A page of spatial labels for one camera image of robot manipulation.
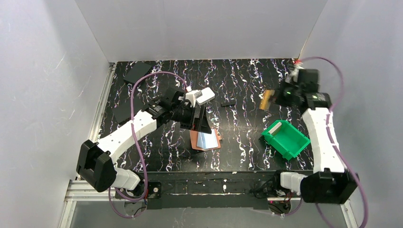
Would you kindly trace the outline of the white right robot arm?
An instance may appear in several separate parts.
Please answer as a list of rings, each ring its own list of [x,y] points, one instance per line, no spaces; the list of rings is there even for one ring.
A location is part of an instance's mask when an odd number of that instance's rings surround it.
[[[319,71],[300,69],[275,91],[274,103],[296,106],[307,127],[314,155],[313,173],[282,171],[279,186],[299,195],[306,203],[344,204],[356,190],[355,174],[337,154],[331,100],[319,91]]]

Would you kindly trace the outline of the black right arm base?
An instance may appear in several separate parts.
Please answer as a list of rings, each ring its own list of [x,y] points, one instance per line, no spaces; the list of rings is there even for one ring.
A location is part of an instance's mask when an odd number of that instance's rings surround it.
[[[258,199],[271,197],[287,199],[290,192],[291,190],[281,187],[280,183],[274,180],[256,181],[249,190],[249,193]]]

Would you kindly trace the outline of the tan leather card holder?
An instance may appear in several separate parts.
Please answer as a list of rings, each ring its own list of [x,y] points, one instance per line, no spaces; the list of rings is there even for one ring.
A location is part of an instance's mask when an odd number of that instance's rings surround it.
[[[198,151],[210,151],[221,148],[222,136],[216,129],[212,129],[211,134],[190,131],[192,149]]]

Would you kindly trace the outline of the gold credit card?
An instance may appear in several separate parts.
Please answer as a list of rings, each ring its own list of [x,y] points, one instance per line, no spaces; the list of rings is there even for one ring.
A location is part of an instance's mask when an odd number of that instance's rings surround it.
[[[268,110],[270,106],[270,98],[273,96],[275,93],[274,90],[265,90],[261,102],[259,104],[259,109],[260,110]]]

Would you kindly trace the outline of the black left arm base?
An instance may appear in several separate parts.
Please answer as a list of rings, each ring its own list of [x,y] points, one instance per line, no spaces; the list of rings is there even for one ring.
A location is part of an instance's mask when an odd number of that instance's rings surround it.
[[[146,196],[141,198],[144,193],[144,181],[140,181],[134,190],[119,188],[115,193],[116,199],[125,199],[128,201],[142,201],[148,199],[159,199],[162,195],[162,183],[158,181],[148,182]]]

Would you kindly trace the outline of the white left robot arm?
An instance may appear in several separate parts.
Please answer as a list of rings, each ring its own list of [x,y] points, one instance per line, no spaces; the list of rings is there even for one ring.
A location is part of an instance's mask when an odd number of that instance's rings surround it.
[[[214,98],[215,93],[209,87],[187,93],[167,89],[165,95],[144,105],[132,120],[113,133],[96,142],[83,142],[76,172],[97,192],[110,187],[135,190],[142,178],[134,171],[115,167],[119,157],[135,145],[135,140],[140,140],[170,121],[180,123],[182,129],[212,133],[205,104]]]

